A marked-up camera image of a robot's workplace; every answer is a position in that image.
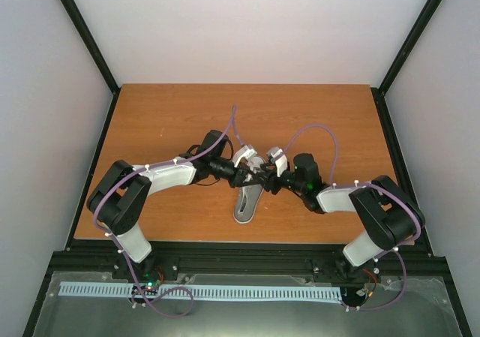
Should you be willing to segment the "grey canvas sneaker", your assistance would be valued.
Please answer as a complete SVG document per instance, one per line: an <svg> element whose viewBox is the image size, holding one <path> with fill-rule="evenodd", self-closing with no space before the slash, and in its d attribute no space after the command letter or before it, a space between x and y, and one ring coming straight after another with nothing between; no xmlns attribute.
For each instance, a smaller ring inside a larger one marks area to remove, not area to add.
<svg viewBox="0 0 480 337"><path fill-rule="evenodd" d="M239 189L233 217L240 224L251 222L254 217L263 188L260 185L250 185Z"/></svg>

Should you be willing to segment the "white shoelace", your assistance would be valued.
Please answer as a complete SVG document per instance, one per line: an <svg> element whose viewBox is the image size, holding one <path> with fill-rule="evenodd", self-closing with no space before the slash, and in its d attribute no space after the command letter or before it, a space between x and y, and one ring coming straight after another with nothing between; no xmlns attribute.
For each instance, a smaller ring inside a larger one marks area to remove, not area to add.
<svg viewBox="0 0 480 337"><path fill-rule="evenodd" d="M247 162L247 168L250 173L246 177L246 181L251 181L258 173L266 172L271 164L261 156L255 156Z"/></svg>

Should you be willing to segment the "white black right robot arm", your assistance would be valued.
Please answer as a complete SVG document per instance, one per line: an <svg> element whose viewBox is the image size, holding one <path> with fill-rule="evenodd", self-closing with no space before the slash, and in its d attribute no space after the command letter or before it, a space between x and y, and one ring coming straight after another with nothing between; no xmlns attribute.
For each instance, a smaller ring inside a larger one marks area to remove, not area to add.
<svg viewBox="0 0 480 337"><path fill-rule="evenodd" d="M309 153L295 156L293 167L284 156L274 163L256 156L247 165L253 172L252 180L261 182L265 191L277 194L285 188L297 195L311 212L357 214L364 231L345 245L332 262L326 263L344 281L357 278L358 270L375 257L415 241L425 225L418 205L387 175L337 187L322 180Z"/></svg>

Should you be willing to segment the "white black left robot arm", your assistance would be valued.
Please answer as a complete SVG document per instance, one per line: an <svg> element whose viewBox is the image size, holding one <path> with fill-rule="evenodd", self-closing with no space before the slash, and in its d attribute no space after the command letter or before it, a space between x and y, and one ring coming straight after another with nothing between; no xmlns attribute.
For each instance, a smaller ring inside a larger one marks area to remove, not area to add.
<svg viewBox="0 0 480 337"><path fill-rule="evenodd" d="M114 162L87 199L86 207L94 223L127 253L129 268L138 278L149 278L156 270L146 223L141 217L187 211L202 216L207 213L198 197L181 194L183 187L207 185L206 180L224 181L238 189L233 218L240 224L253 220L263 193L260 175L262 158L252 145L234 150L223 132L211 130L201 143L193 144L180 155L156 164L135 165L124 160Z"/></svg>

